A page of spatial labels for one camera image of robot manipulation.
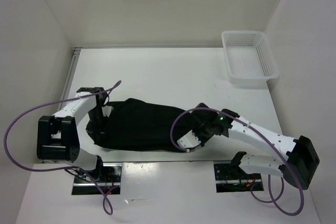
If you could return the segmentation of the black shorts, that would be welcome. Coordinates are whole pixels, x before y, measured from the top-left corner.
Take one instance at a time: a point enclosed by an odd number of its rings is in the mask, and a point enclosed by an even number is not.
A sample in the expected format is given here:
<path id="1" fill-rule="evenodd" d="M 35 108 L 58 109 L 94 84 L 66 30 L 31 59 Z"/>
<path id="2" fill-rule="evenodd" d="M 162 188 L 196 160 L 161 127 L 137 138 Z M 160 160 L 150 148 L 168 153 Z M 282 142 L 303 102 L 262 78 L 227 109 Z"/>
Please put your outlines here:
<path id="1" fill-rule="evenodd" d="M 211 119 L 203 103 L 191 113 L 183 109 L 146 103 L 129 98 L 110 102 L 113 111 L 108 117 L 104 135 L 93 142 L 103 148 L 123 151 L 180 152 L 177 140 Z"/>

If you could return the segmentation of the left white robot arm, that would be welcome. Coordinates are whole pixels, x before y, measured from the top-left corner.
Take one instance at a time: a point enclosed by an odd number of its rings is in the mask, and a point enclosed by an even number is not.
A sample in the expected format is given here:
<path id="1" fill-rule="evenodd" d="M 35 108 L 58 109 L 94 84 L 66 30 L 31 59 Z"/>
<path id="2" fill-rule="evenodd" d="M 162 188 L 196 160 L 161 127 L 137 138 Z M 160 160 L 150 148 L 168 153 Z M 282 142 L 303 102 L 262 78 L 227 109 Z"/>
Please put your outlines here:
<path id="1" fill-rule="evenodd" d="M 101 181 L 105 175 L 102 158 L 81 149 L 77 126 L 88 116 L 88 135 L 100 140 L 108 120 L 103 114 L 108 97 L 102 87 L 80 88 L 75 101 L 51 116 L 42 116 L 38 121 L 38 159 L 80 167 L 93 182 Z"/>

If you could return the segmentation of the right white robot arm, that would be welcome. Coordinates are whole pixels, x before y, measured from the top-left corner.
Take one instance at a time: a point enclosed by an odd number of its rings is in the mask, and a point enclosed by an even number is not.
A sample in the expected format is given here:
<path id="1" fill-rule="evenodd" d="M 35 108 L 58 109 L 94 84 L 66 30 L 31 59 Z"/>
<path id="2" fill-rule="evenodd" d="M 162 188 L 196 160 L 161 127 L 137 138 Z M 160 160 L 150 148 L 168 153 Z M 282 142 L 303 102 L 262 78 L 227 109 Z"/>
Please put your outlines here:
<path id="1" fill-rule="evenodd" d="M 230 162 L 230 172 L 235 178 L 259 173 L 281 177 L 296 188 L 309 188 L 320 163 L 311 139 L 272 132 L 227 109 L 204 108 L 204 111 L 212 116 L 202 124 L 203 133 L 239 140 L 266 153 L 263 156 L 237 152 Z"/>

